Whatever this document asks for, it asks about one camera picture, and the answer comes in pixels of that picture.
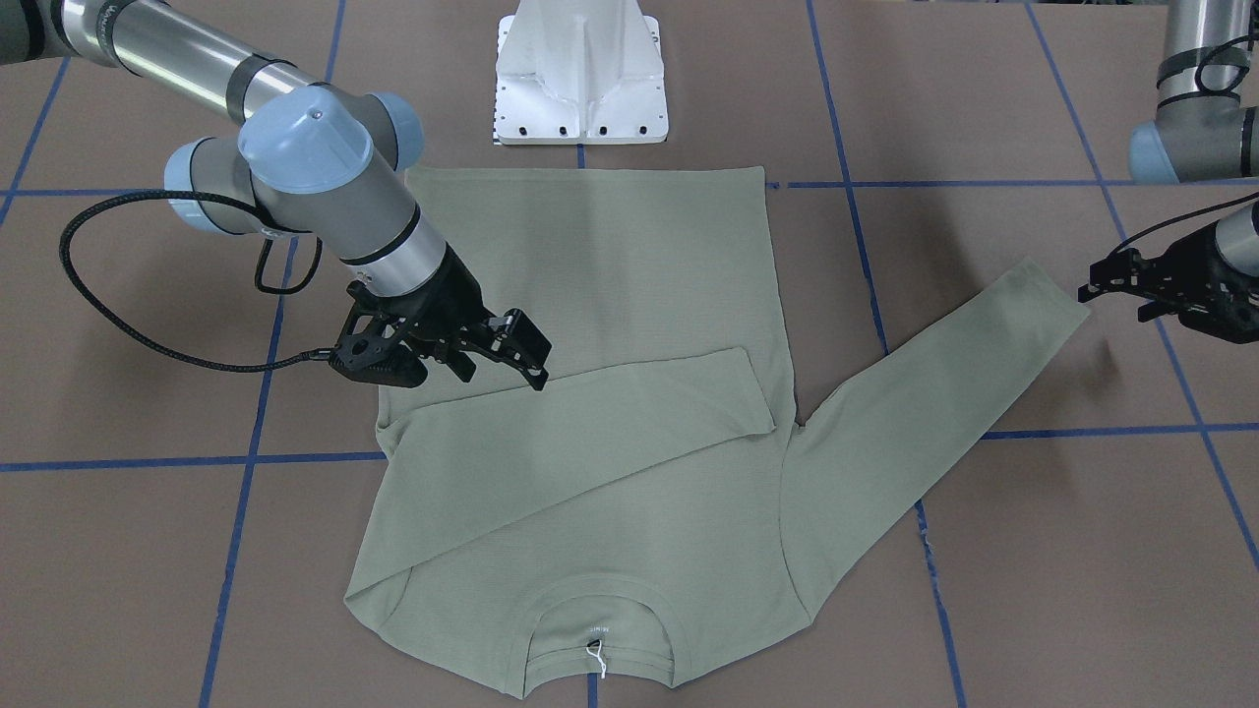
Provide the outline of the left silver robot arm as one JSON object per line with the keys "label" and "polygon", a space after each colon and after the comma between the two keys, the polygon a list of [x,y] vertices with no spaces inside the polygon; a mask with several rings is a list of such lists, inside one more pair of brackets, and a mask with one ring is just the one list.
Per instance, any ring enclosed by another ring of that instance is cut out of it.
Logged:
{"label": "left silver robot arm", "polygon": [[[1254,1],[1172,1],[1160,106],[1131,134],[1128,169],[1143,185],[1249,179],[1258,173],[1255,107],[1239,89],[1256,72]],[[1139,323],[1173,315],[1183,328],[1233,344],[1258,339],[1256,197],[1219,205],[1222,218],[1139,254],[1128,238],[1090,265],[1080,302],[1105,294],[1142,299]]]}

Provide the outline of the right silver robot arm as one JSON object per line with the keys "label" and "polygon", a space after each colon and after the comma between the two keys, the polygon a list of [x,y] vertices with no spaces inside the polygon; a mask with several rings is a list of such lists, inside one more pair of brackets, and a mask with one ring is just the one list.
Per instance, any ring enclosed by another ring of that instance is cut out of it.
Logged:
{"label": "right silver robot arm", "polygon": [[87,207],[65,226],[59,260],[91,307],[165,357],[214,370],[138,333],[94,296],[72,261],[81,227],[115,207],[167,202],[186,224],[266,241],[310,234],[351,270],[353,300],[332,348],[261,364],[258,372],[324,362],[347,380],[415,388],[426,362],[472,380],[475,358],[546,384],[551,345],[521,310],[496,315],[477,278],[405,188],[424,139],[399,94],[350,94],[292,62],[178,13],[166,1],[5,1],[3,63],[81,58],[161,84],[238,127],[237,139],[179,147],[162,189]]}

